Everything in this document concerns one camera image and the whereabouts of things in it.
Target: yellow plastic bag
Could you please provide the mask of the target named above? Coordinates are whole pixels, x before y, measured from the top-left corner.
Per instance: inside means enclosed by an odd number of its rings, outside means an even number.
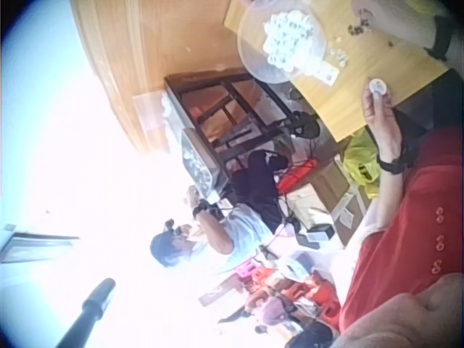
[[[378,196],[381,169],[377,163],[377,148],[364,128],[353,134],[345,149],[343,168],[356,183],[365,187],[368,198]]]

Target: box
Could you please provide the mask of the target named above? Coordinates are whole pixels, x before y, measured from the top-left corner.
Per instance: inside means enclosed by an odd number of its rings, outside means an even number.
[[[344,246],[361,223],[370,204],[364,190],[359,190],[358,185],[342,169],[338,155],[311,172],[286,198],[290,209],[305,227],[310,228],[316,223],[331,223]]]

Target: black pole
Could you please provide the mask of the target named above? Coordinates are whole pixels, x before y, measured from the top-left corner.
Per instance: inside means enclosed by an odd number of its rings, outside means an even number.
[[[82,304],[82,313],[67,331],[57,348],[82,348],[94,328],[95,323],[102,319],[111,301],[116,283],[107,278],[102,281]]]

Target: black bag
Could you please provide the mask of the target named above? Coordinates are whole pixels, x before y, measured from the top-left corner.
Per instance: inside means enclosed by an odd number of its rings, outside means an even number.
[[[285,348],[325,348],[334,340],[332,330],[318,321],[314,321],[303,332],[287,342]]]

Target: yellow table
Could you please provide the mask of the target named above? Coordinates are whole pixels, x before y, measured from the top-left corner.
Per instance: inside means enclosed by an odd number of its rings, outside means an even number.
[[[340,69],[334,85],[327,86],[308,76],[292,81],[337,141],[365,125],[360,96],[369,77],[386,82],[396,105],[447,70],[424,50],[404,41],[381,33],[351,36],[347,28],[359,25],[359,20],[353,15],[350,3],[349,0],[312,0],[308,4],[324,29],[327,42],[349,57],[348,65],[342,68],[335,56],[326,53],[325,61]],[[244,11],[239,0],[231,0],[224,26],[237,33]]]

